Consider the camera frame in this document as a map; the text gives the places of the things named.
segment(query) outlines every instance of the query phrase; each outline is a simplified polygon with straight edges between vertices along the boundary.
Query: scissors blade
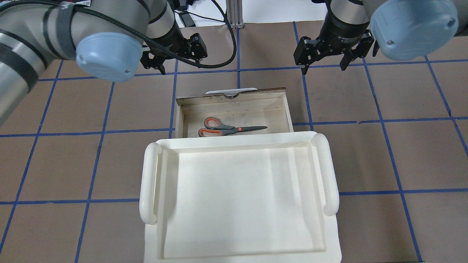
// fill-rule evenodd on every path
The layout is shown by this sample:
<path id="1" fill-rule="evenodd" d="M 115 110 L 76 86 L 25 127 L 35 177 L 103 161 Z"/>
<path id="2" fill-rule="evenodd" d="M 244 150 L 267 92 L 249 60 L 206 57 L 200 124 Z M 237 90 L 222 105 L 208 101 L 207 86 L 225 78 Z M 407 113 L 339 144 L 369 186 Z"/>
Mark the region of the scissors blade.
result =
<path id="1" fill-rule="evenodd" d="M 234 128 L 235 132 L 251 132 L 258 131 L 268 128 L 267 126 L 249 126 L 249 127 L 236 127 Z"/>

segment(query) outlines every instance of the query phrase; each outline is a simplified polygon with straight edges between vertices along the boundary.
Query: tray handle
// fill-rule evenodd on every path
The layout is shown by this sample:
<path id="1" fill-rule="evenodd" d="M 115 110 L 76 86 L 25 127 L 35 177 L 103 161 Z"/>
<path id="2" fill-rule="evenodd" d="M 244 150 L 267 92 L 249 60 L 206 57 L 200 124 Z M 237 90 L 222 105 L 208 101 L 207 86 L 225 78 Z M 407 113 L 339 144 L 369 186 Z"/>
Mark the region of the tray handle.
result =
<path id="1" fill-rule="evenodd" d="M 156 170 L 161 153 L 162 147 L 159 144 L 150 143 L 146 147 L 143 161 L 139 205 L 141 220 L 148 225 L 154 225 L 158 221 L 158 217 L 154 213 L 154 197 L 156 193 Z"/>
<path id="2" fill-rule="evenodd" d="M 312 137 L 312 145 L 317 148 L 323 188 L 325 191 L 323 213 L 327 216 L 334 216 L 338 212 L 340 196 L 336 184 L 335 170 L 333 169 L 333 162 L 331 160 L 330 145 L 325 135 L 320 133 Z"/>

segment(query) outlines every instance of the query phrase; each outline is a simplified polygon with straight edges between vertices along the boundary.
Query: grid pattern table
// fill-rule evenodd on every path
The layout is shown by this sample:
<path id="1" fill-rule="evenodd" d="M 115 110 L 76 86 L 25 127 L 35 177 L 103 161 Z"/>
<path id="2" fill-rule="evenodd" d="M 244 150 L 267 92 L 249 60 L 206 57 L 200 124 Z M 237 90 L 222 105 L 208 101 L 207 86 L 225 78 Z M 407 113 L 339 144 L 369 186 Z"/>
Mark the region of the grid pattern table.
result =
<path id="1" fill-rule="evenodd" d="M 172 137 L 176 95 L 248 87 L 286 87 L 295 131 L 328 137 L 343 262 L 466 262 L 468 37 L 345 72 L 325 58 L 302 76 L 294 48 L 321 25 L 246 24 L 222 69 L 168 61 L 125 83 L 55 61 L 0 127 L 0 263 L 142 262 L 144 149 Z M 205 64 L 229 56 L 225 26 L 193 31 Z"/>

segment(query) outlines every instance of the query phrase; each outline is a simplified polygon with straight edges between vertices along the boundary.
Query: metal post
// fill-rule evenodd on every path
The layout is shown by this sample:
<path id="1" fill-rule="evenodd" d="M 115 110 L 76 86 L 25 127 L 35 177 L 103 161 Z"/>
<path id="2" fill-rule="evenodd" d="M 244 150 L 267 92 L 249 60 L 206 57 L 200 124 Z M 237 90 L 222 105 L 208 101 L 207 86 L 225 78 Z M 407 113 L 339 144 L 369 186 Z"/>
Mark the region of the metal post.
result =
<path id="1" fill-rule="evenodd" d="M 226 14 L 233 28 L 244 28 L 242 0 L 226 0 Z"/>

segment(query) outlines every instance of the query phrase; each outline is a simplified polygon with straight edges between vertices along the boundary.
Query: thin black wire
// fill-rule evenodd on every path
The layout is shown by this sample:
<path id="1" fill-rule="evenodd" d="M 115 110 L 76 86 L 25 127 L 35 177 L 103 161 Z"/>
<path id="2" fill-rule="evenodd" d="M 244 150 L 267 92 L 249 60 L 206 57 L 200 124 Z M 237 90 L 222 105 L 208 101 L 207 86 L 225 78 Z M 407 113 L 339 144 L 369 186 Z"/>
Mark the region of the thin black wire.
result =
<path id="1" fill-rule="evenodd" d="M 103 20 L 106 20 L 106 21 L 108 21 L 108 22 L 110 22 L 110 23 L 124 29 L 125 31 L 128 31 L 128 32 L 132 33 L 134 36 L 136 36 L 138 38 L 141 38 L 143 41 L 146 42 L 146 44 L 148 46 L 161 50 L 163 53 L 170 56 L 171 58 L 175 58 L 175 59 L 180 60 L 180 61 L 182 61 L 182 62 L 184 62 L 186 64 L 196 66 L 196 67 L 199 67 L 199 68 L 219 68 L 219 67 L 223 67 L 223 66 L 228 65 L 229 63 L 231 63 L 234 60 L 235 55 L 236 55 L 236 51 L 237 51 L 237 45 L 236 45 L 236 40 L 235 40 L 233 28 L 231 27 L 231 23 L 227 19 L 226 13 L 224 13 L 223 9 L 219 6 L 219 4 L 215 0 L 212 0 L 212 2 L 216 6 L 216 8 L 221 12 L 221 14 L 223 15 L 224 23 L 226 23 L 227 28 L 229 29 L 229 33 L 231 34 L 232 41 L 233 41 L 233 54 L 231 55 L 231 58 L 229 58 L 227 61 L 225 61 L 223 63 L 214 64 L 214 65 L 200 64 L 200 63 L 190 61 L 190 60 L 188 60 L 186 58 L 183 58 L 183 57 L 175 54 L 174 52 L 168 50 L 166 47 L 164 47 L 163 45 L 161 45 L 158 42 L 154 41 L 153 39 L 147 37 L 145 34 L 140 33 L 137 30 L 135 30 L 135 29 L 133 29 L 133 28 L 131 28 L 131 27 L 117 21 L 117 20 L 115 20 L 112 17 L 104 15 L 104 14 L 102 14 L 100 12 L 94 11 L 92 9 L 79 7 L 79 6 L 75 7 L 75 10 L 78 11 L 78 12 L 84 13 L 84 14 L 93 15 L 93 16 L 96 16 L 96 17 L 101 18 Z M 7 3 L 7 4 L 3 5 L 3 6 L 1 6 L 0 7 L 0 15 L 1 15 L 1 12 L 6 10 L 7 8 L 18 6 L 18 5 L 23 5 L 23 4 L 42 4 L 42 5 L 51 5 L 51 6 L 56 6 L 56 7 L 60 6 L 60 4 L 58 4 L 56 2 L 52 2 L 50 0 L 15 1 L 15 2 Z"/>
<path id="2" fill-rule="evenodd" d="M 204 19 L 208 19 L 208 20 L 213 20 L 213 21 L 218 21 L 218 22 L 224 23 L 224 21 L 222 21 L 222 20 L 215 19 L 215 18 L 211 18 L 211 17 L 206 17 L 206 16 L 202 16 L 202 15 L 198 15 L 198 14 L 196 14 L 196 13 L 192 13 L 192 12 L 189 12 L 189 11 L 186 11 L 186 10 L 179 10 L 179 9 L 176 9 L 176 10 L 182 12 L 182 13 L 177 12 L 177 13 L 180 14 L 180 15 L 183 15 L 184 13 L 188 13 L 188 14 L 191 14 L 191 15 L 194 15 L 194 16 L 198 16 L 198 17 L 201 17 L 201 18 L 204 18 Z"/>

